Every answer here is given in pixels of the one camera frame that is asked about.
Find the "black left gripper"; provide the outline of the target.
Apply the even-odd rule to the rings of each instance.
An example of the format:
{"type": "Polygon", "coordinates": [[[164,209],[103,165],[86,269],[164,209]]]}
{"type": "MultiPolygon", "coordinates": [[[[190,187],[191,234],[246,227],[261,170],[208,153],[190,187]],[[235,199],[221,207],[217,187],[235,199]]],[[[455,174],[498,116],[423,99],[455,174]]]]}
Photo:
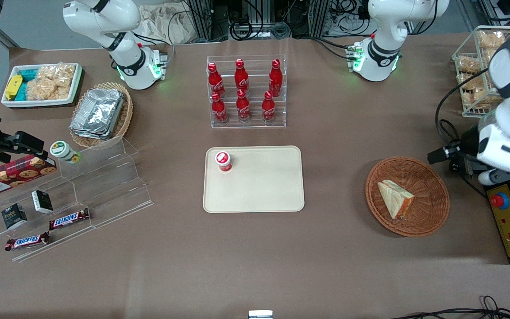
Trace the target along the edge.
{"type": "Polygon", "coordinates": [[[430,165],[447,162],[448,170],[459,174],[479,174],[488,170],[488,165],[476,159],[479,145],[479,133],[476,126],[461,135],[451,126],[451,131],[439,127],[439,131],[448,137],[442,148],[428,154],[430,165]]]}

